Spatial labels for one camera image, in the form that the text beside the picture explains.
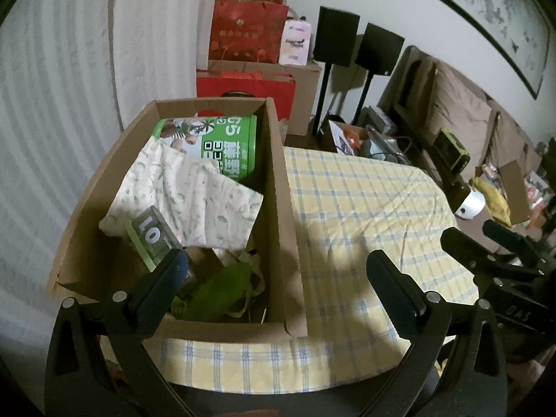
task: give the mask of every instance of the yellow cloth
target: yellow cloth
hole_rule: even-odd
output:
[[[498,221],[504,223],[506,226],[511,227],[512,221],[510,220],[510,207],[500,191],[485,180],[481,180],[479,177],[473,177],[469,181],[469,184],[485,196],[485,200],[487,202],[486,207],[490,215]]]
[[[416,168],[285,148],[309,336],[279,345],[144,342],[164,377],[200,389],[283,394],[395,367],[409,347],[366,278],[383,249],[423,290],[474,303],[473,276],[440,247],[455,226],[443,192]]]

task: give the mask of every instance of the red gift bag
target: red gift bag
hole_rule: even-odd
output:
[[[272,97],[279,121],[290,118],[294,94],[295,80],[288,74],[197,71],[197,97]]]
[[[276,3],[216,1],[208,58],[277,63],[287,11]]]

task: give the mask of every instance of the green tin label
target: green tin label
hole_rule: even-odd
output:
[[[162,119],[153,136],[191,158],[216,160],[220,172],[241,181],[255,168],[256,116]]]

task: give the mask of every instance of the black clamp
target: black clamp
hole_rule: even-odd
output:
[[[366,272],[398,335],[411,341],[383,390],[360,417],[505,416],[504,352],[490,303],[449,303],[423,292],[383,251],[372,252]],[[456,339],[432,397],[418,404],[425,380],[447,336]]]
[[[99,303],[66,298],[58,311],[46,364],[47,416],[194,416],[162,377],[141,343],[152,337],[188,272],[188,257],[171,250],[128,295],[117,291]],[[107,335],[141,404],[119,396],[98,335]]]
[[[525,333],[554,335],[554,258],[541,252],[530,237],[514,234],[494,221],[483,224],[483,233],[510,254],[490,252],[455,227],[443,232],[440,243],[473,273],[479,296],[491,303],[499,322]],[[508,263],[518,259],[521,265]]]

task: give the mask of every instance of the white patterned fabric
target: white patterned fabric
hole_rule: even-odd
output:
[[[221,174],[216,160],[191,158],[151,137],[98,226],[123,237],[129,221],[155,206],[182,246],[241,250],[261,205],[262,194]]]

